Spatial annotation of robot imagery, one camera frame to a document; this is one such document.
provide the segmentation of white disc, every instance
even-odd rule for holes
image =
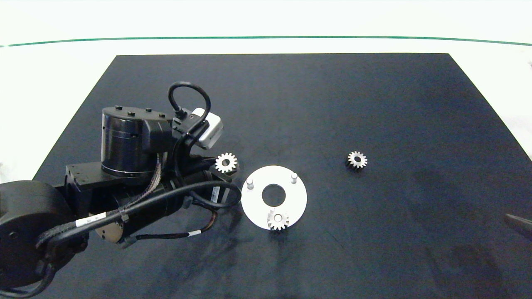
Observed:
[[[262,199],[262,191],[269,185],[278,185],[285,191],[285,201],[279,206],[269,206]],[[305,212],[306,189],[301,178],[292,170],[270,165],[255,170],[247,177],[242,186],[241,202],[246,216],[258,227],[270,230],[267,218],[273,209],[288,215],[290,227]]]

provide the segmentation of gear teeth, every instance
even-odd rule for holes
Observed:
[[[281,215],[282,218],[280,221],[275,220],[276,215]],[[267,224],[270,230],[272,231],[284,230],[288,228],[289,216],[286,213],[277,212],[275,209],[270,210],[270,213],[268,213],[268,217],[267,217]]]
[[[223,165],[223,161],[227,160],[227,165]],[[225,153],[219,155],[215,160],[215,168],[221,173],[232,172],[236,169],[237,159],[232,153]]]
[[[347,156],[347,160],[345,161],[345,165],[348,168],[354,169],[356,171],[360,171],[367,164],[368,164],[368,159],[361,152],[350,152],[350,154]]]

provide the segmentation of black mat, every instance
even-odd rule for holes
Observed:
[[[530,298],[532,245],[502,215],[532,218],[532,163],[447,54],[117,56],[35,179],[99,161],[103,107],[170,112],[178,80],[225,124],[197,152],[236,154],[239,184],[265,165],[296,171],[303,217],[273,235],[239,207],[208,233],[127,250],[92,235],[42,298]],[[351,151],[363,172],[345,169]],[[144,231],[208,218],[191,208]]]

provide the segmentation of green line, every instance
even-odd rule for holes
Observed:
[[[37,41],[34,43],[21,43],[11,45],[0,45],[3,47],[18,47],[31,46],[43,44],[56,43],[72,43],[74,41],[96,41],[96,40],[145,40],[145,39],[311,39],[311,38],[359,38],[359,39],[373,39],[373,38],[387,38],[387,39],[430,39],[430,40],[452,40],[452,41],[472,41],[475,43],[490,43],[490,44],[504,44],[504,45],[518,45],[518,46],[532,46],[530,43],[517,43],[514,41],[501,40],[487,40],[487,39],[472,39],[472,38],[452,38],[452,37],[426,37],[426,36],[159,36],[159,37],[104,37],[104,38],[77,38],[77,39],[60,39]]]

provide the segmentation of robotic arm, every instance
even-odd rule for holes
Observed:
[[[205,108],[189,111],[177,105],[173,92],[179,87],[198,91]],[[211,148],[223,128],[210,113],[207,93],[189,82],[176,82],[168,98],[174,115],[104,108],[101,162],[67,165],[63,186],[0,184],[0,295],[28,298],[42,292],[59,269],[85,250],[91,230],[122,247],[142,239],[189,237],[209,230],[217,209],[240,201],[240,189],[231,183],[237,169],[222,173],[213,166],[215,158],[190,154],[194,145]],[[135,235],[190,205],[212,212],[203,228]],[[35,283],[31,290],[18,289]]]

